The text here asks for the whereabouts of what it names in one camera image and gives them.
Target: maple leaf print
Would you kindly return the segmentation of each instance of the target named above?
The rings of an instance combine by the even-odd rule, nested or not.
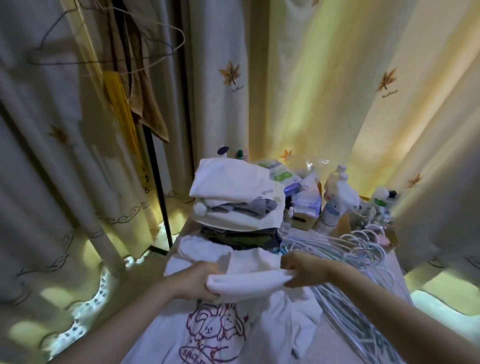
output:
[[[232,82],[236,85],[235,80],[240,77],[240,65],[233,67],[232,61],[228,61],[228,66],[225,70],[219,70],[220,73],[225,77],[223,80],[224,85],[231,85]]]
[[[407,188],[411,188],[413,186],[415,186],[418,182],[420,182],[421,180],[421,176],[420,176],[420,173],[417,174],[417,176],[413,179],[413,180],[408,180],[408,187]]]
[[[52,131],[48,133],[52,138],[58,140],[59,143],[67,145],[68,135],[61,128],[57,128],[55,125],[52,125]]]
[[[388,90],[387,85],[391,84],[393,81],[396,81],[396,77],[393,77],[393,74],[395,73],[395,71],[396,71],[396,68],[391,70],[390,73],[387,73],[387,72],[384,73],[382,81],[378,86],[378,91],[381,91],[383,88],[385,88],[385,90]]]
[[[283,161],[285,162],[288,157],[290,157],[292,155],[292,150],[290,149],[290,151],[288,152],[286,149],[285,151],[283,152],[283,155],[280,157],[283,159]]]

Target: curtain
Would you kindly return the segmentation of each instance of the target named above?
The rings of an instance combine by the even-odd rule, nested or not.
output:
[[[99,65],[26,62],[88,59],[80,14],[32,53],[62,5],[3,2],[0,11],[0,361],[44,361],[40,342],[48,349],[51,335],[71,327],[75,338],[84,334],[74,303],[95,296],[91,305],[99,304],[101,268],[120,277],[124,258],[153,244],[161,216],[103,94]]]
[[[468,261],[479,253],[471,251],[476,233],[468,226],[479,215],[471,190],[479,147],[467,147],[462,135],[473,135],[478,124],[479,3],[137,4],[136,11],[176,24],[186,36],[181,52],[151,70],[175,140],[156,145],[168,193],[188,202],[199,159],[214,157],[220,146],[230,147],[230,157],[243,149],[250,160],[278,159],[292,150],[300,161],[329,160],[324,178],[337,163],[347,164],[361,195],[378,185],[396,189],[402,195],[399,256],[410,267],[438,252],[448,255],[448,246],[457,248],[454,260],[473,267]],[[162,31],[165,40],[178,41]],[[451,179],[452,166],[468,171],[464,179]],[[435,193],[433,178],[442,186]],[[181,216],[177,228],[186,217],[178,210],[169,209],[169,216]],[[456,216],[452,221],[459,219],[456,228],[446,225],[447,211]]]

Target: person's left hand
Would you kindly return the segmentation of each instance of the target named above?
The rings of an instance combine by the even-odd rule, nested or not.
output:
[[[210,262],[196,262],[180,272],[168,276],[175,298],[184,300],[202,299],[214,301],[217,294],[209,292],[206,287],[207,278],[211,274],[223,274],[218,264]]]

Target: stack of folded clothes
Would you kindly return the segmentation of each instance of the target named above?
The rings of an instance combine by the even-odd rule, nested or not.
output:
[[[283,189],[265,168],[239,159],[202,159],[190,189],[195,197],[192,219],[216,243],[234,249],[275,247],[281,242]]]

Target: hand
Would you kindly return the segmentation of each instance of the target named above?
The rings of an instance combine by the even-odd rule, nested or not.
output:
[[[309,253],[290,252],[282,256],[280,267],[297,271],[297,275],[285,283],[285,287],[295,288],[329,282],[335,266],[339,263]]]
[[[218,264],[201,261],[168,276],[167,279],[173,289],[174,298],[214,301],[218,298],[218,295],[209,292],[205,285],[208,276],[211,274],[223,273],[218,268]]]

